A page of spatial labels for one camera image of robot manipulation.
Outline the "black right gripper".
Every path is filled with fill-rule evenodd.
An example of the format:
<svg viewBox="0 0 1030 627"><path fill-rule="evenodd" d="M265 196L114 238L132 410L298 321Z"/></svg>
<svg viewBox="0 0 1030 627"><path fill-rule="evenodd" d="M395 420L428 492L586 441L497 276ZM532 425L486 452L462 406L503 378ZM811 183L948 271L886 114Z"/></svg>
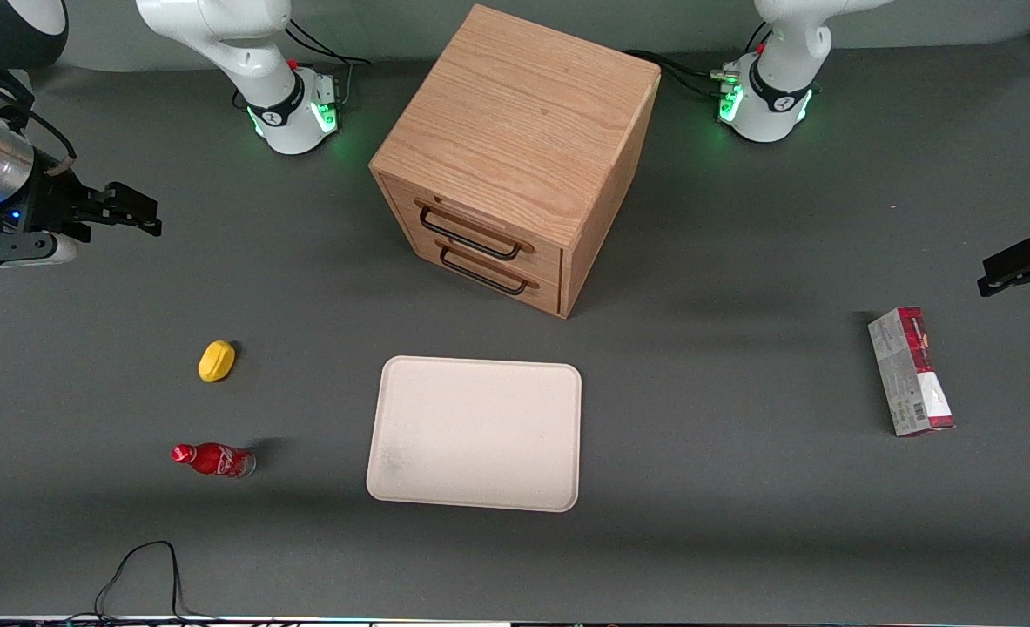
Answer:
<svg viewBox="0 0 1030 627"><path fill-rule="evenodd" d="M21 190L5 202L5 233L50 232L88 245L92 238L89 223L109 225L110 211L116 211L121 225L160 237L163 222L157 210L154 199L139 196L121 182L92 189L73 171L52 176L37 165Z"/></svg>

